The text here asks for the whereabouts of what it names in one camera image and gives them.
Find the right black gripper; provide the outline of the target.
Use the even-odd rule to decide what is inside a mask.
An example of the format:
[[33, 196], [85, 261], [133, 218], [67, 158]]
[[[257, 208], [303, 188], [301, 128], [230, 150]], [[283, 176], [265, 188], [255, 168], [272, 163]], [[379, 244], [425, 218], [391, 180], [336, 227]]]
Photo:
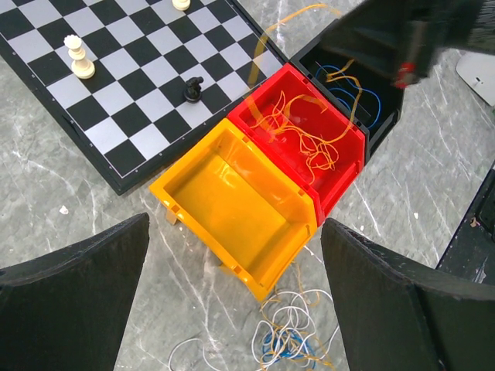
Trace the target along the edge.
[[494, 3], [363, 1], [323, 32], [320, 45], [405, 88], [426, 78], [444, 49], [492, 55]]

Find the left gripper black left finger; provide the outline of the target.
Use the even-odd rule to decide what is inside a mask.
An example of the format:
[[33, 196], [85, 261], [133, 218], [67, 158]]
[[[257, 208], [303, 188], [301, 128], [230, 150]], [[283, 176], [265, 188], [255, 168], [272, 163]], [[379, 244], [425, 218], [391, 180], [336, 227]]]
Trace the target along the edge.
[[113, 370], [149, 246], [140, 213], [1, 269], [3, 370]]

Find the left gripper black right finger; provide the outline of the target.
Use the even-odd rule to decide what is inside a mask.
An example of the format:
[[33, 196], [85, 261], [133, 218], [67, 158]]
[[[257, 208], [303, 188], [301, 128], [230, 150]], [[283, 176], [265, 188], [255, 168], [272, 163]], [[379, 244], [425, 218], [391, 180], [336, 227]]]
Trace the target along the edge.
[[351, 370], [492, 370], [494, 287], [426, 267], [329, 218], [321, 245]]

